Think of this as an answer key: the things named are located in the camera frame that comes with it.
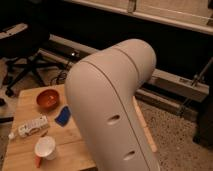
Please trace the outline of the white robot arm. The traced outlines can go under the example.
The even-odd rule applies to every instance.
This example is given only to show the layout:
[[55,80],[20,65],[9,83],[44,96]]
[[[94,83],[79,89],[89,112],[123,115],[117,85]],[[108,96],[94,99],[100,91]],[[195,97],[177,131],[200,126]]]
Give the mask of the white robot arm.
[[67,104],[98,171],[160,171],[133,104],[156,67],[153,48],[128,39],[69,71]]

